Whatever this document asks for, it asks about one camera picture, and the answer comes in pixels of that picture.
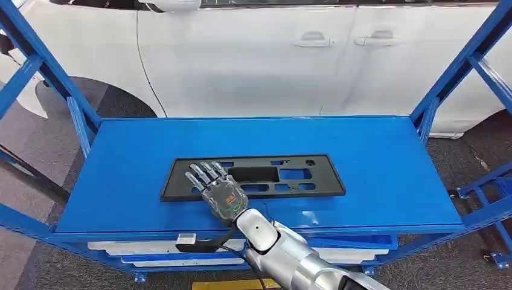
black cable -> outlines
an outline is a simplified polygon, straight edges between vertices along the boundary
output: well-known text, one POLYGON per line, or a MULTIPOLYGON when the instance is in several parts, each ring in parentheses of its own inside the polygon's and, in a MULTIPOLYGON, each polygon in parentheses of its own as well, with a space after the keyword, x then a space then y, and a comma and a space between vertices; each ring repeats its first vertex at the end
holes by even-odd
POLYGON ((243 259, 249 266, 251 266, 251 269, 252 271, 254 272, 254 274, 256 274, 256 277, 258 278, 258 280, 260 281, 261 283, 261 288, 263 288, 263 290, 266 290, 267 287, 265 287, 265 282, 263 281, 263 278, 261 277, 261 272, 260 270, 258 270, 253 264, 251 264, 249 262, 249 260, 243 256, 242 253, 228 247, 228 246, 220 246, 221 249, 224 249, 224 250, 227 250, 227 251, 230 251, 232 252, 233 254, 239 256, 241 259, 243 259))
POLYGON ((267 216, 269 217, 269 219, 272 220, 272 226, 275 227, 275 219, 273 219, 272 216, 270 216, 269 207, 267 206, 267 204, 265 202, 263 204, 265 205, 265 210, 267 212, 267 216))

car window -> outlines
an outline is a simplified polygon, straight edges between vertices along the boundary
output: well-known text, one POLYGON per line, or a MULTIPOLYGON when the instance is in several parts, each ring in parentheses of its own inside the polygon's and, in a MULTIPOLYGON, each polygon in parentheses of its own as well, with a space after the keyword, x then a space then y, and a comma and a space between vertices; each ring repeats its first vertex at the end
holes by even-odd
POLYGON ((203 6, 223 5, 389 5, 389 4, 468 4, 498 0, 202 0, 203 6))

door handle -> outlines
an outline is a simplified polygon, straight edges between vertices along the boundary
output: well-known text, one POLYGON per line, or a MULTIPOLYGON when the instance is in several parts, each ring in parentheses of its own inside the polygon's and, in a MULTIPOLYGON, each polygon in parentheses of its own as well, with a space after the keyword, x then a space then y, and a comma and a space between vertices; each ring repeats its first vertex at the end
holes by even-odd
POLYGON ((293 42, 296 47, 330 47, 333 44, 334 40, 325 38, 320 31, 308 31, 293 42))
POLYGON ((376 30, 371 36, 361 36, 354 39, 354 43, 366 47, 388 47, 397 44, 399 40, 399 38, 393 36, 391 30, 376 30))

blue shelf top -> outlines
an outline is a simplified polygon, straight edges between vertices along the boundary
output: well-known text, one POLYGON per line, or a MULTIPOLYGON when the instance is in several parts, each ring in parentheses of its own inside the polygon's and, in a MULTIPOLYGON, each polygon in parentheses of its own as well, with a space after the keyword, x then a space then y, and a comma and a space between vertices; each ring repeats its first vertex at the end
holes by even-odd
POLYGON ((345 196, 249 205, 299 231, 463 229, 408 117, 151 118, 102 120, 56 233, 225 230, 205 202, 160 201, 175 158, 312 153, 345 196))

robotic hand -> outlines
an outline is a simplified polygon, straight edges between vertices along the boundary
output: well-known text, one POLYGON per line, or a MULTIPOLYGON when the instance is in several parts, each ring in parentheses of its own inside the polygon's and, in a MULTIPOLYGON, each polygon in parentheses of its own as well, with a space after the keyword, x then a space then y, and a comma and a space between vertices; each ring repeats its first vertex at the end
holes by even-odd
POLYGON ((322 260, 306 240, 277 221, 270 223, 258 210, 247 208, 245 192, 224 168, 201 162, 185 175, 200 190, 213 214, 248 240, 245 256, 258 270, 284 289, 389 290, 362 273, 347 271, 322 260))

